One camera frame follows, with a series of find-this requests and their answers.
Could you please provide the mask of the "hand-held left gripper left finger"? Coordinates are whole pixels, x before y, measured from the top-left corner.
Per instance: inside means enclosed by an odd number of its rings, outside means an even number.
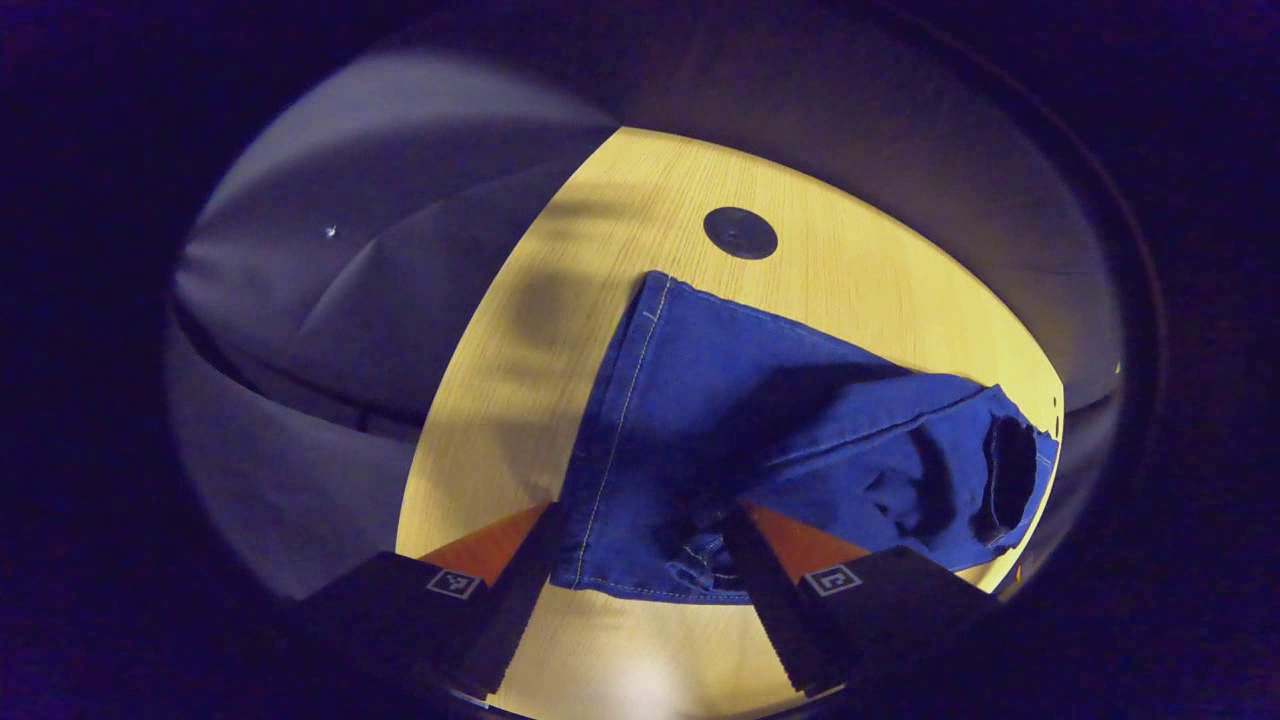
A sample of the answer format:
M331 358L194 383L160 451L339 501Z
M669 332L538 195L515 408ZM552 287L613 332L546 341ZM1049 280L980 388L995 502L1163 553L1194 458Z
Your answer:
M375 553L302 600L302 626L361 670L484 701L500 688L563 532L534 505L421 556Z

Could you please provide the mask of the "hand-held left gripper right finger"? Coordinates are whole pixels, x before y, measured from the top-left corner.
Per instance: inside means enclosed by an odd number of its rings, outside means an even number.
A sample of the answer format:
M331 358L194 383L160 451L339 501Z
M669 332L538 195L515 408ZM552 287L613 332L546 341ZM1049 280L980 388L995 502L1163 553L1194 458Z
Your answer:
M905 546L869 551L741 501L723 537L786 676L806 697L940 653L998 600Z

